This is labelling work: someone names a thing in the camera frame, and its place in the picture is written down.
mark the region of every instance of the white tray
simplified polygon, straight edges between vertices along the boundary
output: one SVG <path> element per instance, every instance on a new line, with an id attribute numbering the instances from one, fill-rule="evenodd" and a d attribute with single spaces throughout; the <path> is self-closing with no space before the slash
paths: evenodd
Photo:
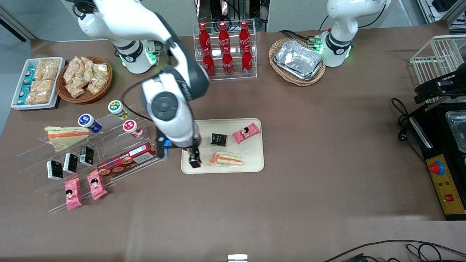
<path id="1" fill-rule="evenodd" d="M 40 59 L 60 59 L 60 65 L 58 66 L 57 75 L 55 76 L 54 86 L 52 89 L 52 94 L 50 95 L 50 99 L 48 103 L 41 103 L 41 104 L 25 104 L 25 105 L 17 105 L 18 96 L 20 95 L 21 87 L 23 86 L 24 75 L 26 74 L 26 70 L 29 66 L 37 66 L 39 64 Z M 23 71 L 21 72 L 20 79 L 18 80 L 18 84 L 16 85 L 16 91 L 14 92 L 13 98 L 11 100 L 11 108 L 16 110 L 37 110 L 37 109 L 47 109 L 55 107 L 57 102 L 58 93 L 56 92 L 56 83 L 58 79 L 58 75 L 65 67 L 65 59 L 63 57 L 43 57 L 43 58 L 32 58 L 27 59 L 24 63 Z"/>
<path id="2" fill-rule="evenodd" d="M 260 133 L 244 140 L 239 145 L 233 139 L 234 132 L 255 123 Z M 215 119 L 197 120 L 202 141 L 199 146 L 201 167 L 192 168 L 189 164 L 189 155 L 182 151 L 181 171 L 185 174 L 207 174 L 207 173 L 241 173 L 259 172 L 264 168 L 264 149 L 262 147 L 262 125 L 257 118 L 239 119 Z M 226 146 L 210 145 L 212 133 L 227 135 Z M 244 157 L 244 165 L 241 166 L 209 166 L 209 159 L 217 151 L 230 151 L 239 153 Z"/>

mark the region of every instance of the blue snack package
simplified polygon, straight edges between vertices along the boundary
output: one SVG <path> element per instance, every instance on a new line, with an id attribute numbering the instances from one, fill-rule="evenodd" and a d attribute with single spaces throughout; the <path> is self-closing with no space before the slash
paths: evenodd
<path id="1" fill-rule="evenodd" d="M 30 66 L 26 70 L 26 75 L 24 76 L 23 84 L 31 85 L 34 80 L 35 66 Z"/>
<path id="2" fill-rule="evenodd" d="M 25 105 L 26 103 L 26 97 L 29 94 L 29 91 L 31 90 L 30 86 L 23 86 L 21 87 L 20 90 L 20 95 L 18 96 L 18 101 L 16 102 L 17 105 Z"/>

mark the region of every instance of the bottle cap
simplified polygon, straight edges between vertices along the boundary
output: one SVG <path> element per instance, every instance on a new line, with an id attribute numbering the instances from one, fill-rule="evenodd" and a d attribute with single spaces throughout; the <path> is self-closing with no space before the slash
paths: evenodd
<path id="1" fill-rule="evenodd" d="M 90 114 L 82 114 L 78 118 L 78 124 L 82 127 L 88 128 L 94 124 L 94 118 Z"/>
<path id="2" fill-rule="evenodd" d="M 109 111 L 112 114 L 119 114 L 123 111 L 123 104 L 119 100 L 113 100 L 109 103 Z"/>
<path id="3" fill-rule="evenodd" d="M 130 119 L 130 120 L 126 120 L 123 124 L 123 130 L 125 130 L 126 132 L 128 133 L 132 133 L 134 131 L 136 131 L 137 129 L 137 124 L 136 124 L 136 121 Z"/>

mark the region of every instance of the wicker basket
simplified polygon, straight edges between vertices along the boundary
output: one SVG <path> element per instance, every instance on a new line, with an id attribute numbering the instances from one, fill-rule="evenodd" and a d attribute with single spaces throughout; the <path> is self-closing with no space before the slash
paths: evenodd
<path id="1" fill-rule="evenodd" d="M 95 64 L 103 64 L 105 63 L 107 65 L 107 68 L 109 70 L 109 79 L 107 81 L 107 84 L 98 92 L 97 94 L 93 95 L 89 90 L 87 90 L 87 85 L 84 87 L 84 93 L 77 98 L 73 98 L 68 90 L 65 88 L 66 82 L 65 79 L 63 78 L 63 75 L 65 74 L 66 69 L 68 68 L 68 65 L 66 65 L 63 70 L 60 72 L 58 79 L 57 79 L 57 93 L 58 95 L 65 101 L 68 101 L 70 103 L 92 103 L 100 98 L 102 98 L 105 93 L 110 89 L 110 86 L 112 84 L 112 67 L 110 64 L 103 58 L 97 57 L 97 56 L 89 56 L 89 60 L 91 60 Z"/>
<path id="2" fill-rule="evenodd" d="M 315 82 L 317 82 L 317 80 L 319 80 L 319 78 L 321 78 L 323 73 L 325 72 L 325 63 L 320 67 L 319 71 L 315 74 L 315 76 L 311 79 L 311 81 L 304 81 L 304 80 L 298 78 L 297 76 L 291 74 L 290 72 L 286 71 L 285 69 L 277 66 L 275 64 L 275 62 L 274 62 L 274 56 L 278 53 L 278 51 L 281 49 L 283 44 L 286 41 L 291 41 L 291 40 L 295 40 L 298 43 L 300 43 L 301 45 L 303 45 L 304 47 L 307 47 L 307 48 L 311 49 L 310 45 L 306 44 L 305 42 L 303 42 L 301 40 L 297 40 L 297 39 L 293 39 L 293 38 L 283 38 L 283 39 L 278 40 L 277 42 L 275 42 L 275 44 L 272 45 L 272 47 L 270 48 L 270 51 L 268 52 L 268 58 L 269 58 L 270 65 L 272 66 L 272 68 L 281 77 L 283 77 L 283 79 L 285 79 L 286 81 L 288 81 L 290 83 L 293 83 L 293 84 L 299 85 L 299 86 L 312 85 Z"/>

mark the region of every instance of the coca-cola bottle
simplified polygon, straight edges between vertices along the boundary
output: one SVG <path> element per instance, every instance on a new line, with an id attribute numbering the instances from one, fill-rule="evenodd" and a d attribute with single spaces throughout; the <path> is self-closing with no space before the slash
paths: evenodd
<path id="1" fill-rule="evenodd" d="M 230 53 L 230 35 L 226 31 L 226 23 L 220 22 L 220 34 L 219 34 L 220 50 L 222 54 L 225 54 L 226 50 Z"/>
<path id="2" fill-rule="evenodd" d="M 251 46 L 244 46 L 243 53 L 243 75 L 250 76 L 253 72 L 253 55 L 251 54 Z"/>
<path id="3" fill-rule="evenodd" d="M 244 47 L 249 45 L 249 31 L 247 30 L 247 21 L 241 22 L 240 32 L 240 52 L 244 52 Z"/>
<path id="4" fill-rule="evenodd" d="M 202 62 L 204 62 L 204 69 L 206 70 L 209 78 L 213 79 L 215 77 L 215 68 L 213 66 L 213 59 L 210 56 L 210 52 L 208 49 L 204 49 L 202 51 L 204 52 L 204 58 L 202 59 Z"/>
<path id="5" fill-rule="evenodd" d="M 230 47 L 224 50 L 222 62 L 223 62 L 223 73 L 226 77 L 233 76 L 233 57 L 230 54 Z"/>
<path id="6" fill-rule="evenodd" d="M 207 52 L 210 52 L 212 49 L 210 46 L 210 36 L 209 33 L 206 31 L 206 24 L 201 22 L 199 23 L 199 43 L 201 44 L 202 52 L 204 53 L 204 50 L 207 50 Z"/>

